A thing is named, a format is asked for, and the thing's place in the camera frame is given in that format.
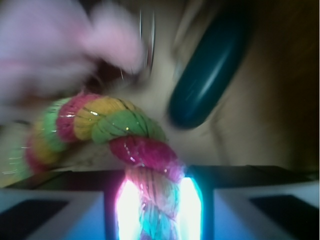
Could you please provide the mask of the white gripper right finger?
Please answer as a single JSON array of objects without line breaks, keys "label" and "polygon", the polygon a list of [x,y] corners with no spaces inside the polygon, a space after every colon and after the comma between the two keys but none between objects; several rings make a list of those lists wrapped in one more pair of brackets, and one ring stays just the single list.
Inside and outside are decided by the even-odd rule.
[{"label": "white gripper right finger", "polygon": [[197,240],[317,240],[319,181],[278,166],[192,165]]}]

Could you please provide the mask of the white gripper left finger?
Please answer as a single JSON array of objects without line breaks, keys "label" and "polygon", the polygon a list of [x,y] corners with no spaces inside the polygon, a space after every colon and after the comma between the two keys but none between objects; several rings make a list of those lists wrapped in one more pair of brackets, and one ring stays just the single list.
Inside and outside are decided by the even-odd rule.
[{"label": "white gripper left finger", "polygon": [[2,240],[117,240],[122,170],[40,173],[0,190]]}]

